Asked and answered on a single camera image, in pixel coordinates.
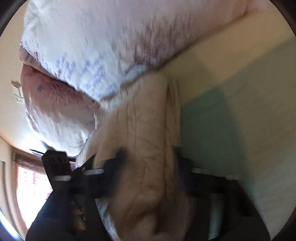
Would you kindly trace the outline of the pink floral pillow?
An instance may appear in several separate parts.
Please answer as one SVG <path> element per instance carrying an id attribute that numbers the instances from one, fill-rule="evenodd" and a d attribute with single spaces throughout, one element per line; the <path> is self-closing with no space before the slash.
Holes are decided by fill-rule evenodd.
<path id="1" fill-rule="evenodd" d="M 99 103 L 29 65 L 23 65 L 21 86 L 29 125 L 40 140 L 77 156 L 96 129 Z"/>

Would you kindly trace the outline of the beige cable-knit sweater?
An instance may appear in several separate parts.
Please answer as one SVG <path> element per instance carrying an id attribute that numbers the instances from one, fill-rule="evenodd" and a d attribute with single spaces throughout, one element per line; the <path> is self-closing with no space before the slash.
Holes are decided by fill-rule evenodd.
<path id="1" fill-rule="evenodd" d="M 97 200 L 113 240 L 183 240 L 193 201 L 182 189 L 173 146 L 179 140 L 180 104 L 175 81 L 149 73 L 100 102 L 99 124 L 77 157 L 95 156 L 102 167 L 119 148 L 127 159 L 106 198 Z"/>

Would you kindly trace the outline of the green patchwork bed sheet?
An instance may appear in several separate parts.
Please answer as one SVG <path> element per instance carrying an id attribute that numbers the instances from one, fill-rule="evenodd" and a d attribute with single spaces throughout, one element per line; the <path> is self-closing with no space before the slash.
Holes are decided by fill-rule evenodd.
<path id="1" fill-rule="evenodd" d="M 183 151 L 238 176 L 271 239 L 295 240 L 295 1 L 222 1 L 192 28 L 163 69 L 180 88 Z"/>

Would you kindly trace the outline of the white lavender floral pillow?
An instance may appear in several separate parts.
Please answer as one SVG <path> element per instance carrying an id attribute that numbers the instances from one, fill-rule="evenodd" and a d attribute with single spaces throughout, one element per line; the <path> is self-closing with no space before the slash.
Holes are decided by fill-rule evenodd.
<path id="1" fill-rule="evenodd" d="M 29 1 L 20 59 L 101 100 L 248 7 L 249 1 Z"/>

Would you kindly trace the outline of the white wall switch panel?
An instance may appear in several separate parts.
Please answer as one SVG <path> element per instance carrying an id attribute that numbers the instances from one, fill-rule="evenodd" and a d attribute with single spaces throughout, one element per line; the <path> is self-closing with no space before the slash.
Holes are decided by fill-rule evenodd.
<path id="1" fill-rule="evenodd" d="M 21 84 L 16 81 L 11 81 L 11 87 L 13 90 L 13 94 L 14 94 L 16 103 L 25 104 Z"/>

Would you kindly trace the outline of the window with brown frame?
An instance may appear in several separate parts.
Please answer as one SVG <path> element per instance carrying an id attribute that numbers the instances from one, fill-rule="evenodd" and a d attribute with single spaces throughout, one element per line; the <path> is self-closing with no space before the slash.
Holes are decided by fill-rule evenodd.
<path id="1" fill-rule="evenodd" d="M 16 170 L 16 200 L 28 230 L 52 192 L 52 187 L 40 158 L 14 151 L 13 162 Z"/>

